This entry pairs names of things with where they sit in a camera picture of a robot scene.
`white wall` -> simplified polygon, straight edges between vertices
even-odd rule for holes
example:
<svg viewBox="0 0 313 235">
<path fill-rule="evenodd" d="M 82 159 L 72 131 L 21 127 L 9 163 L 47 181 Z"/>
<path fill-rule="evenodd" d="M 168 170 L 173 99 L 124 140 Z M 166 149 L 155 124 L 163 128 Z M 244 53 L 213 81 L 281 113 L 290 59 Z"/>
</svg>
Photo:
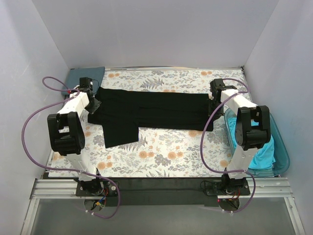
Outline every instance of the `white wall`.
<svg viewBox="0 0 313 235">
<path fill-rule="evenodd" d="M 43 171 L 22 149 L 22 125 L 35 110 L 62 99 L 60 94 L 45 89 L 41 78 L 52 75 L 64 80 L 67 72 L 31 0 L 0 0 L 1 235 L 20 234 L 35 177 Z M 56 109 L 35 117 L 26 130 L 30 153 L 41 163 L 46 163 L 51 149 L 46 117 Z"/>
<path fill-rule="evenodd" d="M 253 100 L 268 105 L 291 158 L 287 172 L 313 234 L 313 1 L 280 0 L 246 63 Z"/>
<path fill-rule="evenodd" d="M 278 0 L 33 0 L 70 68 L 226 68 L 247 61 Z"/>
</svg>

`turquoise fabric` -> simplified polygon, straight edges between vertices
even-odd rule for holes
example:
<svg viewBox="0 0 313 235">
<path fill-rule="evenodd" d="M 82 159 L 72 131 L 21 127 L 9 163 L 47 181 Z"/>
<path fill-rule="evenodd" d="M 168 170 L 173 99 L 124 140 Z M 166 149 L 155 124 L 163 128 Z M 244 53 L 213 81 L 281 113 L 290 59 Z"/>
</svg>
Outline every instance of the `turquoise fabric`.
<svg viewBox="0 0 313 235">
<path fill-rule="evenodd" d="M 235 129 L 236 129 L 236 117 L 232 117 L 228 119 L 229 129 L 231 138 L 234 143 L 234 147 L 236 149 L 237 142 L 235 139 Z M 258 125 L 257 122 L 252 121 L 252 126 Z M 271 169 L 273 166 L 273 163 L 275 162 L 274 158 L 274 139 L 273 136 L 270 137 L 270 141 L 266 144 L 264 144 L 263 148 L 261 148 L 254 156 L 253 160 L 250 163 L 249 168 L 255 169 L 255 170 L 265 170 L 265 169 Z"/>
</svg>

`floral tablecloth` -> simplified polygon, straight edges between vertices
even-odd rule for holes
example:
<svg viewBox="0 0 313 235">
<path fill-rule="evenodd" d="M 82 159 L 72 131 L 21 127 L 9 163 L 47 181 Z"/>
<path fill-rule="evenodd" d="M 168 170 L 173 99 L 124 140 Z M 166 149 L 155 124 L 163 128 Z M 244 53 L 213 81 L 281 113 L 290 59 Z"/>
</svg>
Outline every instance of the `floral tablecloth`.
<svg viewBox="0 0 313 235">
<path fill-rule="evenodd" d="M 241 70 L 122 70 L 107 71 L 101 87 L 141 92 L 209 93 L 215 78 L 244 81 Z M 244 87 L 225 81 L 239 90 Z M 87 111 L 81 116 L 86 137 L 82 153 L 106 177 L 216 177 L 201 162 L 201 131 L 139 128 L 139 141 L 105 148 L 101 125 L 87 123 Z M 231 160 L 224 118 L 214 122 L 214 131 L 206 132 L 204 158 L 212 168 L 223 170 Z M 52 167 L 72 168 L 71 163 L 55 153 Z M 75 177 L 75 172 L 50 171 L 50 177 Z"/>
</svg>

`plastic tub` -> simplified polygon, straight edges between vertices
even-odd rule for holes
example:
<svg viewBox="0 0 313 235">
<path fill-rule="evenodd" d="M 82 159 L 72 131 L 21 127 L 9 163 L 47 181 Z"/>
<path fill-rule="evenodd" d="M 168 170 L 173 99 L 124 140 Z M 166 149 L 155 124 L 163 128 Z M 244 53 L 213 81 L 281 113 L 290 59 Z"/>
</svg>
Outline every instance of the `plastic tub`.
<svg viewBox="0 0 313 235">
<path fill-rule="evenodd" d="M 231 139 L 229 125 L 227 121 L 231 117 L 235 118 L 236 115 L 231 109 L 227 109 L 227 111 L 225 112 L 224 119 L 226 123 L 227 136 L 230 144 L 231 154 L 234 155 L 235 148 L 233 141 Z M 275 175 L 282 174 L 288 170 L 290 165 L 289 155 L 285 148 L 284 142 L 280 136 L 274 118 L 271 114 L 269 115 L 269 119 L 270 119 L 270 132 L 274 139 L 274 158 L 276 162 L 273 164 L 272 169 L 254 170 L 249 168 L 249 172 L 251 172 L 256 177 L 272 177 Z"/>
</svg>

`blue-gray cloth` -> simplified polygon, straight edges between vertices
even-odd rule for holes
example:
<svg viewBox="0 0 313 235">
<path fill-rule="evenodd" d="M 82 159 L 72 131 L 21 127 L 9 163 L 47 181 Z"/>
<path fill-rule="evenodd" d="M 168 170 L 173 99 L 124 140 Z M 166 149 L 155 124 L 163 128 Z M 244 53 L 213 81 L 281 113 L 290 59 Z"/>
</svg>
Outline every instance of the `blue-gray cloth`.
<svg viewBox="0 0 313 235">
<path fill-rule="evenodd" d="M 93 80 L 97 80 L 94 85 L 94 92 L 101 86 L 102 79 L 104 76 L 105 68 L 104 67 L 97 67 L 97 68 L 85 68 L 85 69 L 71 69 L 67 75 L 65 80 L 65 84 L 68 88 L 72 89 L 79 85 L 79 78 L 81 77 L 89 77 Z M 67 92 L 61 92 L 62 95 L 67 95 Z"/>
<path fill-rule="evenodd" d="M 231 134 L 231 138 L 234 143 L 234 148 L 237 147 L 237 142 L 235 139 L 235 129 L 236 129 L 236 117 L 232 117 L 228 119 L 229 130 Z M 251 122 L 252 126 L 257 126 L 258 123 L 255 121 Z M 273 163 L 275 162 L 274 158 L 274 139 L 273 136 L 270 136 L 270 141 L 264 144 L 263 148 L 261 148 L 254 156 L 253 160 L 250 163 L 249 168 L 255 170 L 265 170 L 271 169 Z"/>
</svg>

